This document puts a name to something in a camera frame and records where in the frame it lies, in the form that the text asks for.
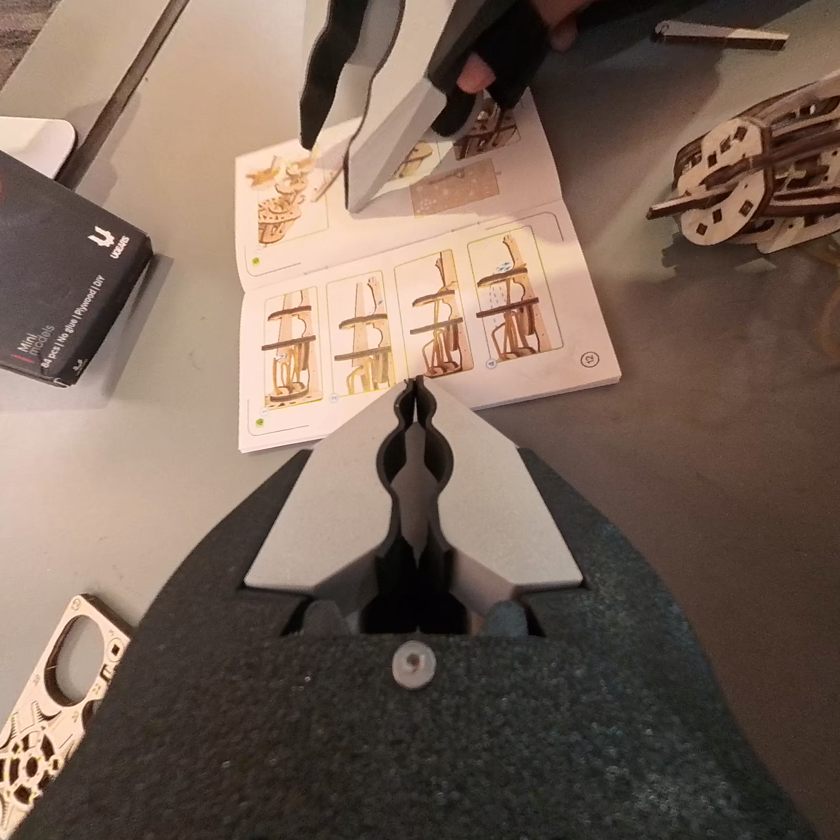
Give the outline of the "loose wooden strip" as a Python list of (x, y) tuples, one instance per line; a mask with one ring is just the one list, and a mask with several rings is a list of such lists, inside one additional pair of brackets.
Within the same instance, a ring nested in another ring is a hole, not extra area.
[(670, 45), (708, 46), (720, 49), (781, 51), (790, 35), (780, 31), (666, 19), (654, 27), (651, 39)]

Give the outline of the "assembled wooden model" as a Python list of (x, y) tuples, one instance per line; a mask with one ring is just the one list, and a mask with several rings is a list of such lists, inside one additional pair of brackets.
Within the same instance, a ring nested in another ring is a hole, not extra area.
[(760, 101), (685, 145), (672, 196), (648, 220), (677, 217), (700, 246), (773, 253), (839, 228), (839, 72)]

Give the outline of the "instruction booklet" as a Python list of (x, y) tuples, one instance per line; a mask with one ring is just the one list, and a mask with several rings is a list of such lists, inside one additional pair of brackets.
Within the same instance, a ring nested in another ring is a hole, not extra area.
[(324, 438), (419, 375), (479, 410), (620, 381), (530, 90), (417, 141), (350, 213), (357, 124), (235, 160), (240, 453)]

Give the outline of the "white plastic base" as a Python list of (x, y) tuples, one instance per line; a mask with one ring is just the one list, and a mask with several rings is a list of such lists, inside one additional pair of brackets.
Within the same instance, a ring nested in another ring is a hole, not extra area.
[(77, 143), (77, 132), (63, 119), (1, 116), (1, 152), (56, 179)]

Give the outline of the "black cardboard model box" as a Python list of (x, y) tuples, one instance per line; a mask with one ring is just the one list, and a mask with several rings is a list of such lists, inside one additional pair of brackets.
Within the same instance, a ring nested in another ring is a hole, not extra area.
[(1, 153), (1, 366), (78, 383), (153, 256), (151, 238)]

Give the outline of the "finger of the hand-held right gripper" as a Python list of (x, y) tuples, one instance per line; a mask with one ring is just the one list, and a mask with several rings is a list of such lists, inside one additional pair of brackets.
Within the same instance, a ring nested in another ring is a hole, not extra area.
[(399, 4), (391, 41), (345, 155), (345, 205), (352, 214), (364, 209), (392, 177), (446, 103), (427, 72), (454, 5)]
[(396, 27), (390, 1), (307, 2), (299, 140), (311, 150), (329, 116), (346, 66), (373, 70)]

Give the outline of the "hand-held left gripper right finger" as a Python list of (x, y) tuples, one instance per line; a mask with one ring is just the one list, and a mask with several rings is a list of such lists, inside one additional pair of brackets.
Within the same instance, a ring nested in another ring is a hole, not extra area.
[(518, 446), (426, 377), (418, 420), (437, 482), (429, 525), (444, 589), (487, 615), (522, 595), (579, 587), (583, 573)]

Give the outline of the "person's right hand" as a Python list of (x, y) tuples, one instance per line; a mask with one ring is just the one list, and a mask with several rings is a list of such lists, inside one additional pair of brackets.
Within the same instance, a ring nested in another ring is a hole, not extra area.
[(501, 109), (511, 109), (548, 55), (557, 29), (591, 2), (456, 2), (426, 70), (444, 96), (430, 129), (452, 137), (466, 127), (479, 92), (467, 92), (459, 78), (472, 57), (489, 68), (482, 85)]

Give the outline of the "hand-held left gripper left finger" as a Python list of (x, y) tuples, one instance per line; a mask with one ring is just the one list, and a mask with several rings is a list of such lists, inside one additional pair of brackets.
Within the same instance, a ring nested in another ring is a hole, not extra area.
[(248, 588), (334, 601), (344, 615), (401, 593), (415, 563), (393, 482), (406, 464), (414, 385), (398, 383), (311, 449)]

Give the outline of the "laser-cut wooden parts sheet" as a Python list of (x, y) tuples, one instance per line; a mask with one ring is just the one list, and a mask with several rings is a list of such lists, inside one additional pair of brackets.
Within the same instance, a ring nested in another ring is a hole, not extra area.
[[(71, 700), (59, 688), (56, 672), (70, 630), (81, 620), (90, 621), (100, 633), (101, 662), (87, 691)], [(81, 593), (68, 603), (2, 729), (2, 839), (14, 835), (84, 739), (132, 633), (131, 626), (95, 595)]]

